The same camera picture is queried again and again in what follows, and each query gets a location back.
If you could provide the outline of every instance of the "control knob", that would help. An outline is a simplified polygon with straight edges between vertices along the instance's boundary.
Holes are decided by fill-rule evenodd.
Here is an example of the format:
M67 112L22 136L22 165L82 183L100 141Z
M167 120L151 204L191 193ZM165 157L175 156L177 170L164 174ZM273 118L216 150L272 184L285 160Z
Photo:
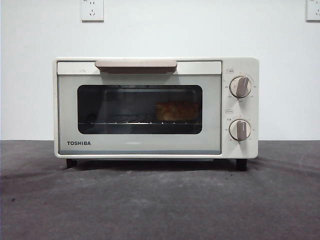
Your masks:
M246 140L251 132L251 127L249 123L245 120L235 120L230 124L229 133L230 135L238 141Z
M249 95L251 91L251 82L246 76L238 76L230 83L230 92L238 99Z

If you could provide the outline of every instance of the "toaster oven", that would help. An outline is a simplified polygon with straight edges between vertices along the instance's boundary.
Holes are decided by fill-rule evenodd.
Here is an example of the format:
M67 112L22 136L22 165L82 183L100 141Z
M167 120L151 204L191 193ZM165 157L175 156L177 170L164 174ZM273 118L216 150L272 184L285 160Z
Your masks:
M259 62L222 58L57 58L54 153L77 159L258 155Z

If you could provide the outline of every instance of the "glass window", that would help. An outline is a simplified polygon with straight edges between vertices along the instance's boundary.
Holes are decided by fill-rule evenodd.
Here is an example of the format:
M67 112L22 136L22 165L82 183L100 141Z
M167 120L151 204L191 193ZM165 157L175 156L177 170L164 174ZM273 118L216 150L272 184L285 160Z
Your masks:
M81 85L77 91L82 134L198 134L198 85Z

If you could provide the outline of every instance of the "electrical outlet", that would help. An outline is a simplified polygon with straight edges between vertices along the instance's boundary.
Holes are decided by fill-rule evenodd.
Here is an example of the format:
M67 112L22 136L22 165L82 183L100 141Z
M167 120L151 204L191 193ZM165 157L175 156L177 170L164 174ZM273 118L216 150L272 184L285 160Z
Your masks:
M306 21L320 22L320 0L306 0Z
M104 21L104 0L81 0L81 4L82 22Z

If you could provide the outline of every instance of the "wire rack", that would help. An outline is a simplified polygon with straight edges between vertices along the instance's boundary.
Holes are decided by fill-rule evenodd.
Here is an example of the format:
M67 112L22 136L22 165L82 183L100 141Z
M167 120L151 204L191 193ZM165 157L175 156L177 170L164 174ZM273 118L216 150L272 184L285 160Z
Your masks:
M175 120L175 121L159 121L154 115L117 115L108 116L106 120L95 120L79 122L81 125L132 125L132 124L148 124L148 125L159 125L159 124L178 124L178 125L199 125L199 119L193 120Z

